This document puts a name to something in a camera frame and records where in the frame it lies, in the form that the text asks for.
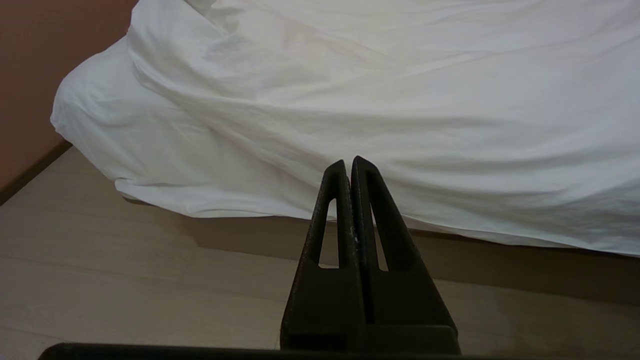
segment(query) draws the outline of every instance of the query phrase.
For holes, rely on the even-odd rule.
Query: baseboard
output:
[[[47,152],[40,160],[31,165],[25,172],[16,177],[9,185],[0,189],[0,205],[4,204],[12,196],[14,196],[20,189],[27,185],[34,177],[36,177],[42,170],[46,169],[53,161],[56,161],[65,151],[71,148],[71,143],[68,141],[62,141],[56,145],[53,149]]]

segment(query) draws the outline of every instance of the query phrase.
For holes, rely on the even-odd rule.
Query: brown wall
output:
[[[0,1],[0,191],[62,142],[60,81],[122,37],[137,0]]]

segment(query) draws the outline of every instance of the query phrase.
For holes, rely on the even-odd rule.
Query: white bed sheet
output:
[[[640,4],[141,0],[51,121],[122,193],[310,218],[361,155],[410,227],[640,255]]]

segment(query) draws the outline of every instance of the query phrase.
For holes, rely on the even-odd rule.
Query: black plastic part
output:
[[[320,268],[329,203],[336,199],[339,268]],[[326,169],[280,327],[280,347],[356,350],[365,322],[349,180],[340,160]]]
[[[444,326],[457,336],[380,171],[358,156],[351,167],[351,182],[367,323]],[[372,210],[388,271],[378,267]]]
[[[54,345],[40,360],[439,360],[445,355],[362,354],[352,352],[247,350],[237,348],[162,347],[143,345],[71,344]]]

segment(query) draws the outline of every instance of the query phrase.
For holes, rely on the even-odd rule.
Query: laminate floor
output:
[[[0,207],[0,359],[62,341],[277,348],[296,262],[197,247],[185,224],[66,152]],[[464,354],[640,357],[640,307],[436,285]]]

